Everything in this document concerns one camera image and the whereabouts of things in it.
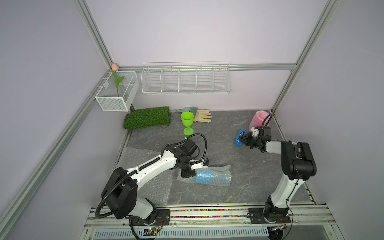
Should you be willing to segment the blue tape dispenser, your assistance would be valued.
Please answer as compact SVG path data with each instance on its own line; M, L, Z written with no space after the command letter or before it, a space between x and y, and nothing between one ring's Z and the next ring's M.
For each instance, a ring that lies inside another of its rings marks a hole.
M245 130L240 130L238 132L238 135L234 141L234 145L235 146L238 146L238 147L241 147L243 145L243 142L242 142L242 138L247 134L248 132L245 131Z

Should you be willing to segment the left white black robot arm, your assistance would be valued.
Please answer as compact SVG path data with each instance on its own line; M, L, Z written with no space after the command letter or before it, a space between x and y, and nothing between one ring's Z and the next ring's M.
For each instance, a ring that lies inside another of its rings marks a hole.
M197 169L209 164L205 156L192 156L198 149L194 141L185 139L165 145L158 156L137 167L115 169L101 193L95 217L102 219L113 215L118 220L134 217L141 219L145 225L154 224L158 209L150 200L139 198L138 191L167 170L179 168L183 178L194 177Z

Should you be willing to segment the blue plastic wine glass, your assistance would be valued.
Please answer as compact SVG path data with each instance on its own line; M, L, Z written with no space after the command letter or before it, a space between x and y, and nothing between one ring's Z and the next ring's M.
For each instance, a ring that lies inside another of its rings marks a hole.
M230 171L216 171L212 169L202 169L197 171L196 183L213 185L213 186L229 186L232 179Z

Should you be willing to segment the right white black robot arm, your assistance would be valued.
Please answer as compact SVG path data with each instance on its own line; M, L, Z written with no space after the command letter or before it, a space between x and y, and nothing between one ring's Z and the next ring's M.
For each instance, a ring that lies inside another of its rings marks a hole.
M250 149L281 156L282 178L263 208L250 208L247 218L252 224L290 223L290 202L299 187L317 173L308 143L273 141L270 127L257 127L238 134L238 141Z

